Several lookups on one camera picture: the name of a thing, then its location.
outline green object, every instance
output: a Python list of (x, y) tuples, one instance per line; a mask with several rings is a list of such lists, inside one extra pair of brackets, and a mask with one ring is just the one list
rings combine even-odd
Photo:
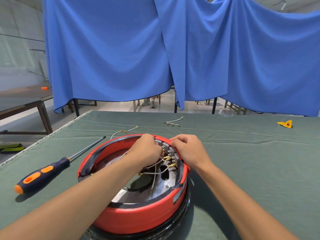
[[(178, 122), (180, 127), (163, 123), (181, 116), (93, 111), (26, 149), (0, 168), (0, 212), (5, 216), (0, 218), (0, 228), (77, 184), (79, 165), (94, 148), (71, 163), (43, 190), (18, 203), (22, 199), (17, 197), (14, 186), (22, 177), (57, 158), (80, 151), (94, 139), (139, 126), (130, 134), (151, 133), (166, 138), (179, 133), (197, 135), (212, 161), (293, 234), (303, 240), (320, 239), (320, 118), (242, 115), (225, 118), (212, 114), (183, 114)], [(289, 119), (292, 129), (277, 124)], [(189, 180), (190, 209), (169, 239), (240, 239), (194, 170), (189, 178), (194, 183), (193, 186)]]
[(0, 153), (17, 153), (17, 152), (21, 152), (24, 149), (26, 149), (25, 146), (6, 148), (6, 149), (1, 150)]
[(0, 145), (0, 151), (6, 148), (22, 147), (22, 144)]

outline person's leg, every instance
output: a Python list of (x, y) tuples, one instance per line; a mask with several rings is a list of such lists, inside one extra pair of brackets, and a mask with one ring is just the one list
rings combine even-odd
[(147, 106), (148, 104), (150, 104), (150, 98), (145, 98), (143, 100), (142, 106)]
[(152, 97), (152, 101), (151, 101), (151, 108), (154, 109), (156, 107), (155, 105), (155, 99), (156, 99), (156, 96), (153, 96)]

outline tiled floor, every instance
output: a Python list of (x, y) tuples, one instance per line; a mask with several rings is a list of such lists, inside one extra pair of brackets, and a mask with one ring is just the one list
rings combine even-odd
[[(170, 89), (168, 92), (161, 95), (161, 104), (158, 104), (158, 99), (156, 99), (156, 108), (151, 108), (150, 105), (145, 107), (138, 107), (137, 112), (162, 112), (162, 113), (173, 113), (174, 112), (174, 99), (175, 92)], [(194, 101), (186, 101), (185, 109), (183, 111), (179, 110), (178, 113), (198, 113), (198, 114), (210, 114), (212, 112), (213, 99), (210, 104), (205, 101), (200, 101), (197, 105)], [(71, 113), (70, 110), (65, 106), (65, 113), (54, 113), (53, 100), (48, 100), (45, 102), (52, 129), (55, 131), (62, 127), (66, 123), (75, 119), (75, 113)], [(225, 100), (218, 98), (216, 111), (218, 114), (220, 110), (230, 111), (230, 113), (236, 116), (236, 111), (230, 108), (224, 108)], [(134, 106), (133, 102), (98, 102), (98, 106), (81, 106), (79, 111), (80, 114), (85, 113), (89, 110), (98, 111), (128, 111), (133, 112)], [(280, 115), (272, 113), (257, 114), (253, 111), (248, 111), (247, 115), (256, 116), (266, 116), (266, 115)], [(17, 114), (15, 116), (0, 120), (0, 131), (2, 130), (13, 130), (13, 131), (44, 131), (42, 121), (40, 119), (37, 108), (30, 109), (26, 112)], [(0, 135), (0, 144), (14, 144), (22, 143), (23, 146), (30, 146), (34, 142), (40, 140), (42, 135)], [(11, 157), (12, 154), (0, 154), (0, 163)]]

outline orange screwdriver handle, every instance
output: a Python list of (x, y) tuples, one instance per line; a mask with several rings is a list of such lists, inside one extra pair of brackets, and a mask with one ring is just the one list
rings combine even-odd
[(44, 168), (38, 169), (24, 177), (20, 182), (17, 183), (17, 185), (14, 187), (14, 190), (20, 195), (37, 190), (44, 186), (49, 179), (52, 179), (52, 177), (55, 177), (61, 173), (69, 165), (69, 158), (62, 157), (59, 161), (54, 162)]

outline screwdriver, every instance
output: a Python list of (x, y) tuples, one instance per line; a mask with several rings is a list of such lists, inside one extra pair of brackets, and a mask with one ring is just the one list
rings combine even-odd
[(72, 158), (75, 158), (76, 156), (84, 153), (86, 150), (93, 147), (105, 138), (105, 136), (100, 138), (96, 142), (92, 143), (85, 149), (81, 150), (80, 152), (74, 154), (69, 158), (66, 156), (62, 157), (59, 161), (51, 163), (50, 165), (44, 168), (40, 168), (30, 173), (28, 176), (24, 177), (20, 182), (18, 182), (15, 185), (14, 190), (21, 195), (23, 193), (29, 193), (31, 191), (41, 188), (47, 183), (48, 179), (57, 176), (59, 173), (61, 173), (63, 170), (69, 167)]

